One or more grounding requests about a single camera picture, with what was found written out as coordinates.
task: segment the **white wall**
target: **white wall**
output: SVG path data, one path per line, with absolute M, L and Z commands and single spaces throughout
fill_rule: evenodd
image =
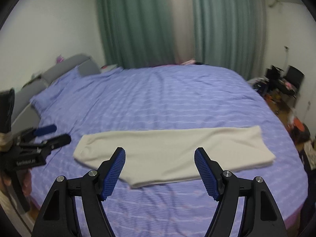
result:
M 311 134 L 316 134 L 316 111 L 307 113 L 308 101 L 311 109 L 316 108 L 316 96 L 312 93 L 316 84 L 316 22 L 306 6 L 296 3 L 279 3 L 267 7 L 267 44 L 264 66 L 271 64 L 283 68 L 285 61 L 284 46 L 289 47 L 288 65 L 294 66 L 305 74 L 296 104 L 298 118 L 306 123 Z
M 105 64 L 94 0 L 20 0 L 0 30 L 0 90 L 77 53 Z

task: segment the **red object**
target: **red object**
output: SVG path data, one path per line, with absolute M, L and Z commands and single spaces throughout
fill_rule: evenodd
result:
M 296 126 L 298 128 L 298 130 L 300 130 L 301 132 L 305 131 L 305 127 L 304 127 L 303 123 L 298 118 L 294 119 L 294 126 Z

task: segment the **green curtain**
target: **green curtain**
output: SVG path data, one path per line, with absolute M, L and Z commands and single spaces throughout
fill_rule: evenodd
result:
M 174 63 L 167 0 L 96 0 L 107 64 L 141 68 Z
M 193 0 L 196 60 L 232 69 L 246 80 L 258 60 L 258 0 Z

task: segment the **blue pillowcase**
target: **blue pillowcase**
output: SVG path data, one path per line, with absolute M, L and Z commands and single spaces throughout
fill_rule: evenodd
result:
M 72 70 L 59 77 L 45 90 L 33 96 L 30 99 L 30 103 L 35 107 L 40 116 L 42 116 L 42 113 L 56 101 L 56 99 L 63 93 L 63 90 L 67 86 L 74 85 L 75 81 L 78 81 L 81 78 L 82 77 L 78 72 L 78 66 L 76 66 Z

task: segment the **pillow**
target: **pillow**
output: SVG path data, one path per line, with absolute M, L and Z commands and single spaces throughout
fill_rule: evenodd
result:
M 47 85 L 42 80 L 35 80 L 29 85 L 23 87 L 20 91 L 15 94 L 14 107 L 11 117 L 11 123 L 18 117 L 18 115 L 28 105 L 29 100 L 34 96 L 45 90 Z
M 93 60 L 87 60 L 78 66 L 78 72 L 82 77 L 100 74 L 101 71 Z
M 73 85 L 74 81 L 78 81 L 80 79 L 81 76 L 78 72 L 78 66 L 76 66 L 74 69 L 59 77 L 44 91 L 33 96 L 30 99 L 30 103 L 35 107 L 37 112 L 42 115 L 42 113 L 49 108 L 49 106 L 58 98 L 68 85 Z
M 80 65 L 81 63 L 89 59 L 90 57 L 84 54 L 77 54 L 75 56 L 72 56 L 44 72 L 42 74 L 42 79 L 44 79 L 50 85 L 58 77 L 62 76 L 68 71 L 72 70 L 77 65 Z

